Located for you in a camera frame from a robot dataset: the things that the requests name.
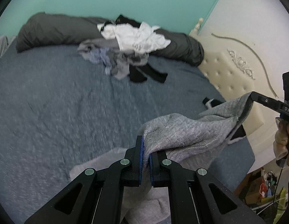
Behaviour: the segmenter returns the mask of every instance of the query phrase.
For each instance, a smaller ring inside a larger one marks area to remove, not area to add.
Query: cable
[[[275,201],[275,196],[276,196],[276,192],[277,192],[277,187],[278,187],[278,183],[279,183],[279,180],[280,180],[280,177],[281,177],[282,170],[283,170],[283,168],[281,169],[280,174],[279,174],[279,177],[278,177],[278,180],[277,180],[276,189],[275,189],[275,191],[274,191],[273,203],[274,203],[274,201]]]
[[[278,200],[276,200],[276,201],[273,201],[271,204],[269,204],[268,206],[266,206],[264,209],[262,209],[259,213],[257,213],[257,215],[258,214],[260,214],[261,212],[263,212],[265,209],[267,209],[269,206],[271,206],[271,205],[273,205],[275,202],[277,202],[277,201],[280,201],[280,200],[283,200],[283,199],[285,199],[286,197],[283,197],[283,198],[281,198],[281,199],[278,199]]]
[[[261,206],[252,208],[251,210],[252,210],[252,211],[256,211],[256,210],[258,210],[258,209],[262,209],[262,208],[266,207],[266,206],[269,205],[269,204],[271,204],[271,201],[268,202],[268,203],[266,203],[266,204],[263,204],[263,205],[261,205]]]

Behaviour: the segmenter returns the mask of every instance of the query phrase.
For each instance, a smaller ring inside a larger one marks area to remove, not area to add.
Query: clutter on floor
[[[280,176],[259,168],[246,175],[234,194],[267,224],[277,223],[288,205],[288,192],[278,188]]]

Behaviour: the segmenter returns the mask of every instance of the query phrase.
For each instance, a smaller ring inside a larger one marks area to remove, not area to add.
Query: white wall
[[[289,14],[279,0],[219,0],[199,34],[211,32],[253,42],[271,67],[270,80],[283,92],[282,74],[289,71]]]

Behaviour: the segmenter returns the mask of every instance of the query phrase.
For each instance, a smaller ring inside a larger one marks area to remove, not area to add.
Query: white t-shirt
[[[140,28],[134,28],[130,24],[108,24],[101,32],[105,39],[118,41],[120,50],[134,50],[140,54],[150,53],[158,49],[164,49],[170,44],[170,40],[165,39],[164,35],[159,35],[154,30],[159,26],[150,27],[142,22]]]

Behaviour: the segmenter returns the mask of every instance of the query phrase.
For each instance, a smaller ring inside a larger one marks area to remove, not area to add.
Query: black sock
[[[147,77],[145,77],[144,75],[142,75],[142,73],[140,71],[138,71],[134,66],[129,65],[129,70],[130,70],[130,81],[132,82],[145,82],[147,80]]]
[[[116,19],[115,24],[116,25],[118,25],[118,24],[130,24],[130,25],[132,25],[135,28],[139,28],[140,25],[141,25],[140,22],[137,22],[137,21],[135,21],[133,19],[127,18],[127,17],[125,17],[122,14],[119,15],[119,17]]]
[[[143,71],[145,74],[147,74],[151,78],[153,78],[155,81],[158,81],[160,83],[164,83],[168,75],[167,73],[161,73],[155,70],[148,63],[144,66],[138,66],[137,68]]]

